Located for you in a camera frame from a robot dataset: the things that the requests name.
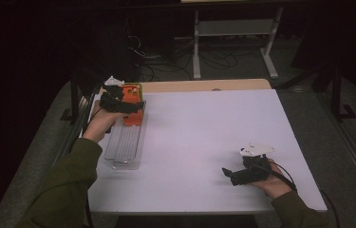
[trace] white tabletop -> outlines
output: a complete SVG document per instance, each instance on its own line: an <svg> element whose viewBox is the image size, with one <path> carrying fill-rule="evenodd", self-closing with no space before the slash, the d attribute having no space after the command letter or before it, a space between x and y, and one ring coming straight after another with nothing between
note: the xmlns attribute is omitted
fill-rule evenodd
<svg viewBox="0 0 356 228"><path fill-rule="evenodd" d="M148 115L139 170L103 158L89 189L93 212L119 215L256 214L273 211L249 185L232 186L221 168L243 169L239 149L274 146L268 157L293 177L306 205L327 207L275 90L144 93ZM100 146L106 147L106 136Z"/></svg>

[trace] orange case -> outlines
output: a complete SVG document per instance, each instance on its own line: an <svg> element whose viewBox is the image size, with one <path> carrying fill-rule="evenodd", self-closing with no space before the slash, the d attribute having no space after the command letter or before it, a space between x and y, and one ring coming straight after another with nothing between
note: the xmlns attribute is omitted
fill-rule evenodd
<svg viewBox="0 0 356 228"><path fill-rule="evenodd" d="M142 91L140 84L125 84L123 88L123 101L127 103L139 103L142 101ZM137 113L131 113L128 117L123 118L124 125L141 125L142 112L139 110Z"/></svg>

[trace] person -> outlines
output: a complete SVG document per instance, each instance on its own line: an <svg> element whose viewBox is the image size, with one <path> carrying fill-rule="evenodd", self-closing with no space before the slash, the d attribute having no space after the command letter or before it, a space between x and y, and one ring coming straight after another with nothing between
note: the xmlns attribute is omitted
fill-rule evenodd
<svg viewBox="0 0 356 228"><path fill-rule="evenodd" d="M84 226L86 192L97 178L96 167L102 153L98 142L118 118L127 115L107 112L99 107L99 103L94 104L93 113L95 115L82 137L76 140L70 153L53 166L42 190L16 227ZM282 174L275 164L272 169ZM308 208L297 193L277 177L270 175L251 185L272 198L272 206L282 227L329 227L325 217Z"/></svg>

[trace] hand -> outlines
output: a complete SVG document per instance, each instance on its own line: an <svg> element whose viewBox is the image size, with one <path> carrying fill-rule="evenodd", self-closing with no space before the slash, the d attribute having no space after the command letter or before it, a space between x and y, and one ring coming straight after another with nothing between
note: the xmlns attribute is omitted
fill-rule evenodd
<svg viewBox="0 0 356 228"><path fill-rule="evenodd" d="M274 160L269 159L269 162L272 166L272 170L282 175L282 172L277 165L272 163ZM266 180L250 183L250 185L260 188L272 199L278 198L292 191L286 183L273 175L269 175Z"/></svg>
<svg viewBox="0 0 356 228"><path fill-rule="evenodd" d="M105 132L110 126L120 117L126 117L128 114L120 112L107 112L100 108L100 101L96 101L94 108L92 109L92 115L94 117L88 124L83 138L89 139L95 143L98 143L103 139Z"/></svg>

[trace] forearm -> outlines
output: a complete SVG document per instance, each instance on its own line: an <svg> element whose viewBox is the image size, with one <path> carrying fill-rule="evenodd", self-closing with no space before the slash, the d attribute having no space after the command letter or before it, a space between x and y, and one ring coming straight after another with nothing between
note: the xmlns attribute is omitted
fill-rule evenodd
<svg viewBox="0 0 356 228"><path fill-rule="evenodd" d="M77 140L70 154L52 168L17 227L82 227L86 191L97 178L101 153L96 143Z"/></svg>
<svg viewBox="0 0 356 228"><path fill-rule="evenodd" d="M307 207L294 191L272 201L272 206L280 217L283 228L328 228L328 220L315 210Z"/></svg>

